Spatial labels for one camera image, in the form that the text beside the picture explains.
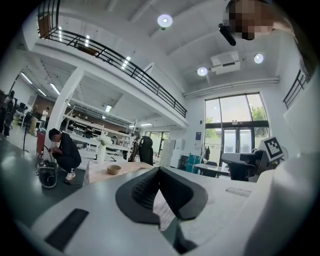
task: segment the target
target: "brown wall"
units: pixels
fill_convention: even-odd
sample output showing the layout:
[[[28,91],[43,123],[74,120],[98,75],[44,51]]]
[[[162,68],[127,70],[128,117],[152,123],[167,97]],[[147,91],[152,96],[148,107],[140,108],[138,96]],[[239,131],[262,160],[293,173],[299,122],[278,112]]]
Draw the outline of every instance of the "brown wall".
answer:
[[[41,96],[37,96],[36,99],[35,99],[35,102],[33,104],[33,107],[35,107],[37,105],[37,111],[38,113],[42,113],[42,111],[44,111],[47,107],[49,107],[49,117],[51,115],[51,111],[52,109],[54,108],[54,105],[55,105],[55,102],[51,101],[51,100],[48,100],[46,98],[43,98]],[[71,108],[67,107],[65,113],[68,113],[69,111],[71,110]],[[126,131],[126,128],[122,127],[122,126],[118,126],[118,125],[115,125],[113,123],[109,123],[109,122],[106,122],[106,121],[103,121],[102,119],[98,119],[98,118],[95,118],[95,117],[92,117],[92,116],[89,116],[89,115],[86,115],[84,113],[81,113],[77,110],[74,110],[72,112],[72,115],[75,115],[76,117],[79,117],[81,119],[85,119],[85,116],[88,117],[87,121],[88,122],[94,122],[95,124],[97,125],[100,125],[100,126],[103,126],[107,129],[111,129],[111,130],[114,130],[114,131]]]

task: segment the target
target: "white flower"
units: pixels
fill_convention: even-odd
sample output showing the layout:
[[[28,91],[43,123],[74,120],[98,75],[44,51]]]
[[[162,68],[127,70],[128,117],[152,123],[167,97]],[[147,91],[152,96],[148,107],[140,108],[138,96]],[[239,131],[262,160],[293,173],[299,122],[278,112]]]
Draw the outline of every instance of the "white flower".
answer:
[[[109,136],[106,136],[106,135],[100,135],[100,137],[97,138],[97,140],[98,140],[99,142],[101,142],[101,145],[102,145],[102,146],[106,146],[106,145],[108,145],[108,144],[112,144],[111,138],[110,138]]]

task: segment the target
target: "railing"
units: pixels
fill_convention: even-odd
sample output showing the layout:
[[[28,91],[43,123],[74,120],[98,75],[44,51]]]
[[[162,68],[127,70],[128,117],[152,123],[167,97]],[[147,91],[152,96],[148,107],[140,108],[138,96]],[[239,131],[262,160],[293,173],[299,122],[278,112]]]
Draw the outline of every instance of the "railing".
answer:
[[[105,45],[86,38],[83,35],[76,34],[67,30],[59,29],[58,16],[60,0],[48,0],[43,5],[39,6],[38,10],[38,24],[39,37],[42,39],[56,41],[67,46],[73,47],[87,53],[97,59],[102,60],[108,65],[111,65],[123,73],[130,76],[132,79],[138,81],[141,85],[148,88],[151,92],[156,94],[160,99],[165,101],[169,106],[176,110],[180,115],[186,118],[187,110],[157,81],[150,75],[143,71],[133,62],[122,56],[118,52],[106,47]],[[56,19],[54,24],[54,6],[56,6]],[[42,31],[41,28],[48,28],[48,31]]]
[[[297,97],[301,89],[302,90],[305,89],[306,83],[307,83],[306,77],[301,72],[301,70],[299,70],[298,75],[296,76],[293,82],[293,85],[291,86],[289,92],[287,93],[287,95],[283,100],[287,109],[289,109],[290,105],[295,100],[295,98]]]

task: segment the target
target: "door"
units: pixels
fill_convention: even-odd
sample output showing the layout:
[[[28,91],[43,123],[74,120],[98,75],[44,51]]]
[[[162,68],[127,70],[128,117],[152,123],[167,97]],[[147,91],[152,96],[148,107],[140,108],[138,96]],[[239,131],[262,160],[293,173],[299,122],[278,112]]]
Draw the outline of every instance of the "door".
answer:
[[[250,153],[253,148],[251,128],[224,128],[221,154],[223,153]]]

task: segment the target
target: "ceiling air conditioning unit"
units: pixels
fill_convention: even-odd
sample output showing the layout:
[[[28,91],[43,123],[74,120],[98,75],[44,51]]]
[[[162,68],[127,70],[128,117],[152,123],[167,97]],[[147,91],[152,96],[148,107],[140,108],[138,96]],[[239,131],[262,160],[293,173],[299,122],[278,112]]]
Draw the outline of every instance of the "ceiling air conditioning unit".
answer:
[[[239,54],[237,51],[224,52],[211,57],[213,67],[211,72],[217,75],[240,70]]]

